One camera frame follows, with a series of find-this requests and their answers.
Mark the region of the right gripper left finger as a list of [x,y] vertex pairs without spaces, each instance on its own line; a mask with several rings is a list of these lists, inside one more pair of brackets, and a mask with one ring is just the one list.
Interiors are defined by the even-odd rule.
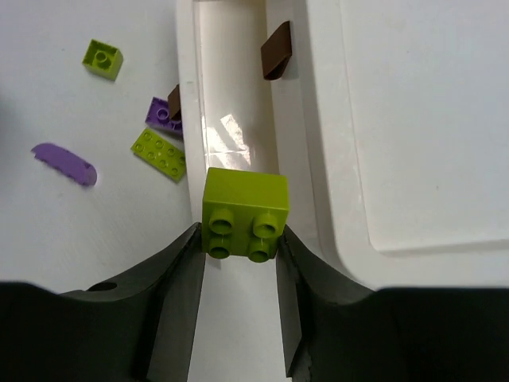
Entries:
[[87,290],[2,283],[2,380],[187,380],[204,278],[200,229]]

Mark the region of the lime long lego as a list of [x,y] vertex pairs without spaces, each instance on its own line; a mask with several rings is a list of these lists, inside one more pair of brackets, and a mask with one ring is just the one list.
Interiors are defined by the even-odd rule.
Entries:
[[184,152],[149,128],[140,134],[130,149],[138,158],[176,183],[186,173]]

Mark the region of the white drawer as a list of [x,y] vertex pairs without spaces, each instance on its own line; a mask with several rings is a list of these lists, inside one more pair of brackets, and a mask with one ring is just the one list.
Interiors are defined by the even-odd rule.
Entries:
[[[291,1],[179,1],[177,51],[192,219],[209,168],[290,174],[306,163],[297,64],[262,75],[260,49]],[[283,381],[276,263],[207,258],[188,378]]]

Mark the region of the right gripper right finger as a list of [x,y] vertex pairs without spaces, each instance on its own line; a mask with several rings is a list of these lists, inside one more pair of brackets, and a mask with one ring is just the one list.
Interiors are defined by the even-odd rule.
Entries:
[[278,305],[293,381],[505,381],[505,288],[370,290],[278,240]]

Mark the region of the white drawer cabinet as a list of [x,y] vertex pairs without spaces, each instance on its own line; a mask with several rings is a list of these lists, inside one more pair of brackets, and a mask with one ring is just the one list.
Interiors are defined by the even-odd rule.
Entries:
[[329,259],[508,251],[508,4],[288,1],[292,225]]

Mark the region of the lime square lego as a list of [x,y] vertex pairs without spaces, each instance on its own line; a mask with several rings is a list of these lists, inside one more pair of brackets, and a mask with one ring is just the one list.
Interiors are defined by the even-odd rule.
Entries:
[[286,177],[211,167],[202,198],[202,249],[215,259],[264,263],[275,257],[288,215]]

